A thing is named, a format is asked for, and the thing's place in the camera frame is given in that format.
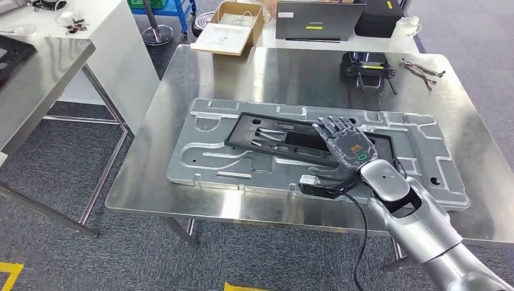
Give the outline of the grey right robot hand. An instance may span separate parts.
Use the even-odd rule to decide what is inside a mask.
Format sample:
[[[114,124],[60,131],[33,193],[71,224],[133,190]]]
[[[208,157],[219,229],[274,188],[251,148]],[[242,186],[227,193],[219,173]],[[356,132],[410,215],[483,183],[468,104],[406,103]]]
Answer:
[[[312,127],[344,170],[357,172],[378,159],[375,145],[345,116],[319,117]]]

